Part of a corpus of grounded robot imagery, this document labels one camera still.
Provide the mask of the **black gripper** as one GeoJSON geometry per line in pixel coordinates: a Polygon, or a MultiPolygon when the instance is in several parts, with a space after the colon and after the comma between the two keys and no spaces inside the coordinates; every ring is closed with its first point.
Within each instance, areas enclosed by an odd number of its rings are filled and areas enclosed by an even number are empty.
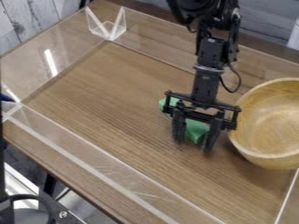
{"type": "Polygon", "coordinates": [[[195,65],[195,78],[190,94],[166,91],[163,112],[173,116],[173,138],[181,144],[186,137],[186,118],[210,124],[210,131],[205,140],[203,150],[210,151],[223,130],[238,127],[238,118],[242,111],[239,106],[233,106],[218,100],[219,87],[230,89],[222,79],[223,69],[195,65]]]}

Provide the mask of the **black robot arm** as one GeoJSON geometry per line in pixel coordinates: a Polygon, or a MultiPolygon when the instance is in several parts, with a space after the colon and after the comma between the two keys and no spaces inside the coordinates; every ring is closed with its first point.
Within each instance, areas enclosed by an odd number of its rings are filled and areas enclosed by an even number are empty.
{"type": "Polygon", "coordinates": [[[210,125],[203,149],[211,150],[221,132],[238,127],[241,107],[218,100],[225,68],[238,60],[239,0],[167,0],[178,22],[197,35],[198,61],[189,94],[167,91],[163,112],[173,118],[173,138],[185,139],[187,121],[210,125]]]}

